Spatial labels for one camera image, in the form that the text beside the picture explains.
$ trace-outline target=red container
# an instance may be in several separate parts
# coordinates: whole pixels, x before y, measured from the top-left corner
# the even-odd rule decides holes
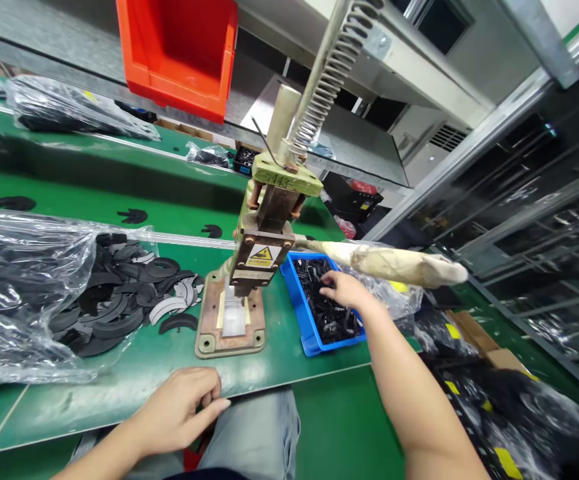
[[[234,65],[233,0],[116,0],[129,90],[216,123]]]

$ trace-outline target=metal shelf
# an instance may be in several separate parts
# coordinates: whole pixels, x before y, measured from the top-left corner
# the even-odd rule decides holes
[[[219,125],[132,94],[114,2],[0,0],[0,61],[128,102],[196,127],[263,147],[239,123],[273,72],[236,54],[225,123]],[[310,154],[307,163],[386,189],[408,187],[394,139],[353,113],[334,107],[322,128],[335,160]]]

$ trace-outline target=yellow warning sticker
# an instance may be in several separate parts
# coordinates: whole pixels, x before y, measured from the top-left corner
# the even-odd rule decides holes
[[[391,286],[394,287],[395,291],[399,291],[401,293],[406,293],[409,291],[409,287],[407,287],[404,283],[400,283],[400,282],[394,282],[394,281],[389,281],[389,283],[391,283]]]
[[[251,252],[249,252],[249,258],[245,265],[255,268],[271,268],[281,250],[280,247],[275,247],[274,245],[254,245]]]
[[[450,381],[447,381],[447,380],[445,380],[444,382],[447,384],[447,386],[449,387],[449,389],[450,389],[453,393],[455,393],[456,395],[459,395],[459,394],[460,394],[460,392],[458,391],[458,387],[456,386],[455,383],[450,382]]]
[[[460,339],[460,332],[455,326],[453,326],[451,323],[445,323],[444,326],[447,327],[447,330],[449,330],[449,335],[451,335],[452,338],[455,338],[456,340]]]
[[[520,470],[518,470],[516,462],[511,458],[509,450],[501,448],[494,448],[494,450],[500,459],[500,464],[502,465],[504,472],[509,476],[509,478],[523,480],[522,474],[520,473]]]

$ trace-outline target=person's hand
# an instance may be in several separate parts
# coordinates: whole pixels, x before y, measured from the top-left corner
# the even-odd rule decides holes
[[[323,287],[320,294],[335,300],[342,307],[358,310],[367,303],[373,304],[376,301],[362,283],[346,273],[330,270],[322,276],[321,281],[333,288]]]
[[[121,426],[140,443],[141,456],[182,450],[229,407],[220,394],[216,369],[176,370]],[[204,408],[196,414],[200,402]]]

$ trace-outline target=green table surface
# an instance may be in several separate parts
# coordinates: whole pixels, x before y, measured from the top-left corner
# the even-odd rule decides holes
[[[190,137],[161,131],[157,143],[108,139],[18,129],[0,112],[0,197],[26,196],[36,201],[34,213],[92,220],[124,227],[152,225],[155,231],[202,235],[213,223],[230,239],[237,224],[247,179],[222,169],[189,163],[163,151],[187,152]],[[143,209],[146,222],[126,225],[117,212]],[[344,235],[318,198],[308,200],[296,233],[319,240],[340,241]],[[159,245],[162,256],[183,269],[205,275],[230,251],[180,245]],[[118,423],[142,405],[175,369],[193,365],[216,367],[225,395],[266,389],[369,362],[365,344],[307,358],[285,282],[276,275],[264,290],[267,346],[254,355],[201,361],[194,355],[195,333],[183,329],[159,335],[154,327],[140,329],[118,361],[118,349],[86,360],[107,373],[90,385],[4,385],[0,387],[0,450],[63,437]],[[200,307],[190,310],[198,315]]]
[[[158,247],[160,255],[173,258],[183,269],[201,275],[217,268],[231,254],[226,250],[184,245]],[[5,409],[0,409],[0,450],[118,423],[132,415],[171,372],[181,367],[217,368],[223,395],[230,397],[370,362],[366,343],[306,357],[282,275],[275,275],[264,289],[263,305],[267,345],[260,353],[200,360],[194,354],[194,331],[171,330],[159,335],[156,327],[148,326],[137,331],[122,354],[112,350],[85,361],[96,368],[108,367],[117,359],[113,368],[94,383],[27,387],[16,397],[13,408],[5,414]],[[196,316],[199,311],[200,305],[188,310]]]

